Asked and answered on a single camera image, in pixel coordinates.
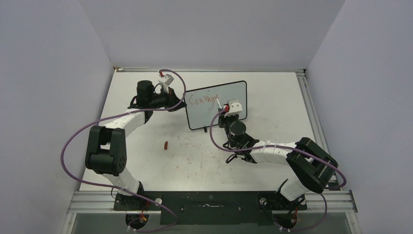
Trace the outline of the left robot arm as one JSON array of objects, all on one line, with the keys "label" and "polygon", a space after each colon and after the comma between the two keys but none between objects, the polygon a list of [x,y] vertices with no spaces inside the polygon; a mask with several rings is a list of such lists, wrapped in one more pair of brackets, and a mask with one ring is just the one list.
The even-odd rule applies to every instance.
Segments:
[{"label": "left robot arm", "polygon": [[151,81],[139,81],[136,96],[132,98],[125,116],[117,117],[103,126],[94,126],[89,132],[86,168],[103,175],[116,186],[122,195],[127,196],[126,203],[133,210],[139,210],[145,205],[145,196],[142,194],[142,183],[126,167],[126,138],[146,124],[154,110],[166,109],[173,112],[186,106],[170,87],[172,80],[169,75],[160,78],[160,92],[156,92],[156,86]]}]

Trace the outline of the black framed whiteboard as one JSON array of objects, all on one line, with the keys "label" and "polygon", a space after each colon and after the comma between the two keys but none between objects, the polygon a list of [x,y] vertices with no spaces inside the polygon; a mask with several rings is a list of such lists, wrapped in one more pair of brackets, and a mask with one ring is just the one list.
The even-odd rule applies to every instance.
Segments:
[{"label": "black framed whiteboard", "polygon": [[208,128],[218,109],[233,100],[238,100],[242,107],[239,119],[246,119],[248,96],[247,82],[244,80],[187,91],[185,103],[189,129]]}]

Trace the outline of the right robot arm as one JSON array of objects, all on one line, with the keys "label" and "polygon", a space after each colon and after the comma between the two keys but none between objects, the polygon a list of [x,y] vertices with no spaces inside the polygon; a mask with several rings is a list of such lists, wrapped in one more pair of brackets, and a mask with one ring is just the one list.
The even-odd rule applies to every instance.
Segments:
[{"label": "right robot arm", "polygon": [[222,149],[233,152],[235,158],[248,163],[275,163],[289,166],[294,176],[277,189],[276,204],[287,209],[303,194],[321,194],[338,168],[338,163],[312,139],[303,137],[297,142],[274,143],[254,139],[238,115],[218,115],[218,125],[224,129],[227,142]]}]

